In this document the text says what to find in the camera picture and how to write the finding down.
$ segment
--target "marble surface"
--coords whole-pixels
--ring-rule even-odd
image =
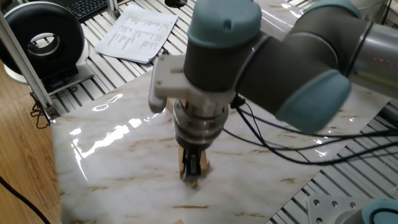
[[[51,125],[63,223],[265,223],[321,169],[293,164],[223,133],[207,150],[210,173],[191,189],[178,177],[171,114],[153,114],[147,105],[149,83],[147,73]],[[357,133],[387,101],[354,86],[324,132]],[[256,115],[278,122],[252,107]],[[238,114],[229,113],[225,128],[254,140]],[[260,128],[264,138],[286,146],[327,141]],[[343,146],[305,155],[324,160]]]
[[[282,40],[303,11],[284,0],[255,0],[261,8],[261,30]]]

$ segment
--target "wooden floor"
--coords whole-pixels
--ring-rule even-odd
[[[34,101],[25,85],[12,81],[0,62],[0,175],[38,207],[52,224],[60,223],[60,194],[51,130],[36,128]],[[0,224],[39,224],[40,218],[0,185]]]

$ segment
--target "computer keyboard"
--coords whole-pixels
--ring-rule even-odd
[[[107,9],[108,2],[107,0],[78,0],[65,7],[75,15],[79,22],[85,22],[87,19]]]

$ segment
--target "black cable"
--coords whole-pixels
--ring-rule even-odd
[[[304,161],[298,161],[298,160],[292,159],[292,158],[290,158],[290,157],[287,157],[287,156],[285,156],[285,155],[279,153],[279,152],[278,152],[276,149],[274,149],[273,147],[270,147],[270,146],[263,140],[263,138],[261,138],[260,135],[258,135],[258,133],[256,132],[256,130],[252,127],[252,125],[250,124],[250,122],[249,122],[249,121],[246,119],[246,117],[243,115],[243,112],[241,111],[241,109],[240,109],[240,108],[236,108],[236,111],[237,111],[237,112],[239,113],[239,115],[242,117],[243,121],[247,124],[247,126],[250,128],[250,130],[253,132],[253,134],[258,138],[258,140],[259,140],[266,148],[268,148],[271,152],[273,152],[273,153],[276,154],[277,156],[279,156],[279,157],[281,157],[281,158],[283,158],[283,159],[286,159],[286,160],[288,160],[288,161],[290,161],[290,162],[297,163],[297,164],[303,164],[303,165],[317,165],[317,166],[328,166],[328,165],[333,165],[333,164],[339,164],[339,163],[342,163],[342,162],[347,162],[347,161],[349,161],[350,159],[355,158],[355,157],[359,157],[359,156],[361,156],[361,155],[363,155],[363,154],[368,154],[368,153],[371,153],[371,152],[374,152],[374,151],[377,151],[377,150],[380,150],[380,149],[385,149],[385,148],[387,148],[387,147],[391,147],[391,146],[396,146],[396,145],[398,145],[398,142],[393,142],[393,143],[390,143],[390,144],[385,144],[385,145],[382,145],[382,146],[379,146],[379,147],[375,147],[375,148],[372,148],[372,149],[368,149],[367,151],[358,152],[358,153],[356,153],[356,154],[353,154],[353,155],[350,155],[350,156],[347,156],[347,157],[343,157],[343,158],[340,158],[340,159],[333,159],[333,160],[324,161],[324,162],[304,162]]]
[[[45,224],[51,224],[50,221],[44,216],[44,214],[32,202],[27,200],[18,191],[13,189],[1,176],[0,176],[0,184],[3,185],[15,197],[24,202],[30,209],[32,209],[33,212],[35,212]]]
[[[259,131],[260,137],[262,137],[260,128],[259,128],[259,126],[258,126],[258,124],[257,124],[257,121],[256,121],[255,117],[254,117],[253,110],[251,109],[251,107],[250,107],[250,105],[249,105],[248,103],[245,103],[245,104],[246,104],[246,106],[248,106],[248,108],[249,108],[249,110],[250,110],[251,116],[253,117],[254,124],[256,125],[256,128],[257,128],[257,130]]]
[[[384,25],[384,24],[386,23],[387,16],[388,16],[388,12],[390,11],[390,7],[391,7],[391,2],[392,2],[392,1],[393,1],[393,0],[390,0],[390,1],[388,2],[387,9],[386,9],[386,13],[384,14],[383,19],[381,20],[381,24],[382,24],[382,25]]]
[[[242,113],[247,114],[249,116],[252,116],[250,113],[248,113],[247,111],[244,111],[242,109],[240,109],[242,111]],[[290,128],[285,128],[283,126],[280,126],[278,124],[274,124],[272,122],[266,121],[262,118],[259,118],[257,116],[253,116],[254,118],[258,119],[259,121],[266,123],[268,125],[271,125],[273,127],[276,128],[280,128],[283,129],[285,131],[290,131],[296,134],[302,134],[302,135],[306,135],[306,136],[312,136],[312,137],[320,137],[320,138],[324,138],[324,137],[328,137],[328,138],[345,138],[347,139],[352,139],[352,138],[363,138],[363,137],[385,137],[385,136],[398,136],[398,129],[392,129],[392,130],[385,130],[385,131],[378,131],[378,132],[373,132],[373,133],[366,133],[366,134],[306,134],[303,133],[301,131],[296,131],[294,129],[290,129]]]
[[[370,214],[370,216],[369,216],[369,222],[370,222],[370,224],[375,224],[375,222],[374,222],[374,216],[377,215],[378,213],[381,213],[381,212],[389,212],[389,213],[394,213],[394,214],[398,215],[398,211],[395,210],[395,209],[391,209],[391,208],[378,208],[378,209],[373,210],[373,212]]]
[[[256,125],[257,130],[259,131],[258,133],[259,133],[260,137],[264,140],[264,138],[262,137],[260,128],[259,128],[259,126],[258,126],[258,124],[257,124],[257,121],[256,121],[256,119],[254,118],[253,110],[251,109],[251,107],[250,107],[250,105],[249,105],[248,103],[245,103],[245,104],[248,106],[248,108],[249,108],[249,110],[250,110],[251,116],[252,116],[252,118],[253,118],[253,121],[254,121],[254,124]],[[276,143],[273,143],[273,142],[265,141],[265,140],[264,140],[264,142],[267,142],[267,143],[269,143],[269,144],[273,144],[273,145],[276,145],[276,146],[280,146],[280,147],[281,147],[280,150],[285,150],[285,151],[295,150],[295,151],[296,151],[298,154],[300,154],[307,162],[310,162],[299,150],[296,150],[296,149],[289,149],[289,148],[287,148],[287,147],[285,147],[285,146],[282,146],[282,145],[279,145],[279,144],[276,144]]]
[[[229,132],[229,131],[227,131],[227,130],[225,130],[225,129],[224,129],[224,131],[225,131],[227,134],[229,134],[229,135],[231,135],[232,137],[235,137],[235,138],[237,138],[237,139],[239,139],[239,140],[242,140],[242,141],[247,142],[247,143],[249,143],[249,144],[254,144],[254,145],[257,145],[257,146],[261,146],[261,147],[265,147],[265,148],[266,148],[266,146],[264,146],[264,145],[262,145],[262,144],[256,143],[256,142],[254,142],[254,141],[250,141],[250,140],[248,140],[248,139],[244,139],[244,138],[242,138],[242,137],[239,137],[239,136],[237,136],[237,135],[235,135],[235,134],[233,134],[233,133],[231,133],[231,132]],[[282,145],[280,145],[280,144],[276,144],[276,143],[273,143],[273,142],[270,142],[270,141],[265,141],[265,142],[268,143],[268,144],[273,144],[273,145],[275,145],[275,146],[279,146],[280,148],[275,148],[275,149],[276,149],[276,150],[280,150],[280,151],[292,151],[292,150],[303,151],[303,150],[308,150],[308,149],[314,149],[314,148],[316,148],[316,147],[326,146],[326,145],[329,145],[329,144],[333,144],[333,143],[340,142],[340,141],[345,141],[345,140],[349,140],[349,139],[346,139],[346,138],[339,138],[339,139],[335,139],[335,140],[328,141],[328,142],[325,142],[325,143],[314,144],[314,145],[312,145],[312,146],[305,146],[305,147],[300,147],[300,148],[286,147],[286,146],[282,146]]]
[[[234,137],[234,138],[236,138],[236,139],[239,139],[239,140],[241,140],[241,141],[244,141],[244,142],[247,142],[247,143],[249,143],[249,144],[256,145],[256,146],[265,147],[265,146],[263,146],[262,144],[259,144],[259,143],[256,143],[256,142],[254,142],[254,141],[250,141],[250,140],[244,139],[244,138],[242,138],[242,137],[239,137],[239,136],[233,134],[232,132],[230,132],[230,131],[228,131],[228,130],[226,130],[226,129],[223,129],[223,131],[226,132],[227,134],[229,134],[230,136],[232,136],[232,137]],[[273,142],[270,142],[270,141],[266,141],[266,140],[265,140],[265,142],[267,142],[268,144],[274,144],[274,145],[279,146],[279,147],[285,147],[285,146],[282,146],[282,145],[280,145],[280,144],[276,144],[276,143],[273,143]],[[397,152],[388,152],[388,153],[384,153],[384,154],[380,154],[380,155],[374,155],[374,156],[363,156],[363,157],[359,157],[359,158],[352,159],[352,160],[350,160],[350,161],[356,161],[356,160],[360,160],[360,159],[377,158],[377,157],[383,157],[383,156],[392,156],[392,155],[396,155],[396,154],[398,154],[398,151],[397,151]]]

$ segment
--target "light blue joint cap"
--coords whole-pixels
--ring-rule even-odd
[[[362,219],[364,224],[370,224],[370,215],[379,208],[390,208],[398,211],[398,201],[394,199],[384,198],[375,200],[362,208]],[[375,223],[396,224],[398,223],[398,215],[391,212],[380,212],[374,216]]]
[[[321,0],[315,3],[313,6],[311,6],[308,9],[308,11],[305,13],[309,13],[314,9],[318,9],[320,7],[325,7],[325,6],[337,6],[345,8],[349,10],[353,14],[353,16],[357,17],[358,19],[361,18],[361,12],[359,11],[359,9],[348,0]]]
[[[315,133],[337,114],[350,91],[349,80],[339,71],[331,69],[293,93],[275,116],[305,133]]]
[[[248,42],[260,28],[261,9],[252,0],[198,0],[188,38],[200,47],[225,49]]]

